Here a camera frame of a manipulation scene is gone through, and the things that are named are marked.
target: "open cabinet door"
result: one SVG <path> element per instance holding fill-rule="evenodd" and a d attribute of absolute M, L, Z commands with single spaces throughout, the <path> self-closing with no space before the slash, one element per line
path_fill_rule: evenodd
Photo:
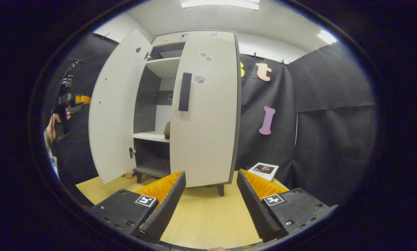
<path fill-rule="evenodd" d="M 132 31 L 104 64 L 92 93 L 89 143 L 103 184 L 136 168 L 132 138 L 137 91 L 152 45 Z"/>
<path fill-rule="evenodd" d="M 216 33 L 187 36 L 176 76 L 170 164 L 171 173 L 185 171 L 187 187 L 228 182 L 232 169 L 237 51 L 233 32 Z"/>

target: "book cover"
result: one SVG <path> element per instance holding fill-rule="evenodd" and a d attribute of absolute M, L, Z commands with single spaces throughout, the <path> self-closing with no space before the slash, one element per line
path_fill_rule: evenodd
<path fill-rule="evenodd" d="M 256 165 L 254 165 L 247 171 L 258 175 L 261 178 L 265 178 L 268 181 L 272 181 L 274 179 L 275 173 L 277 173 L 277 170 L 278 166 L 276 165 L 258 162 Z"/>

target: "ceiling light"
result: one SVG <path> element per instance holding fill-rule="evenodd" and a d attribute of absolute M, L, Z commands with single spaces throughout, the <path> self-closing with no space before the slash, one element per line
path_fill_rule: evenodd
<path fill-rule="evenodd" d="M 258 10 L 260 0 L 180 0 L 180 2 L 182 8 L 207 5 L 228 5 Z"/>
<path fill-rule="evenodd" d="M 318 33 L 317 37 L 321 38 L 323 41 L 325 41 L 326 43 L 328 43 L 329 45 L 332 44 L 333 42 L 327 38 L 325 35 L 323 35 L 322 33 Z"/>
<path fill-rule="evenodd" d="M 328 32 L 322 30 L 322 31 L 320 31 L 320 33 L 322 33 L 325 37 L 327 37 L 333 43 L 337 42 L 337 40 L 331 34 L 329 34 Z"/>

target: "wooden floor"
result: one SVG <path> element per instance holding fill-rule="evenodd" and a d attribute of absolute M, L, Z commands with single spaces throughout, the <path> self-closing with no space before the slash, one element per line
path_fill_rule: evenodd
<path fill-rule="evenodd" d="M 237 175 L 235 171 L 232 184 L 224 185 L 224 197 L 219 196 L 215 185 L 185 188 L 161 241 L 201 249 L 227 249 L 260 242 L 238 189 Z M 156 180 L 143 175 L 141 184 L 137 184 L 136 177 L 119 177 L 103 184 L 97 177 L 76 187 L 97 204 L 119 189 L 134 192 Z M 273 182 L 284 187 L 276 179 Z"/>

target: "photo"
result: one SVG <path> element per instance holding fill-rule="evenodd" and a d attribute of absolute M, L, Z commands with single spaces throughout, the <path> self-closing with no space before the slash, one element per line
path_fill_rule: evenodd
<path fill-rule="evenodd" d="M 258 165 L 257 167 L 253 168 L 254 171 L 267 174 L 271 174 L 274 169 L 275 167 L 268 167 L 265 165 Z"/>

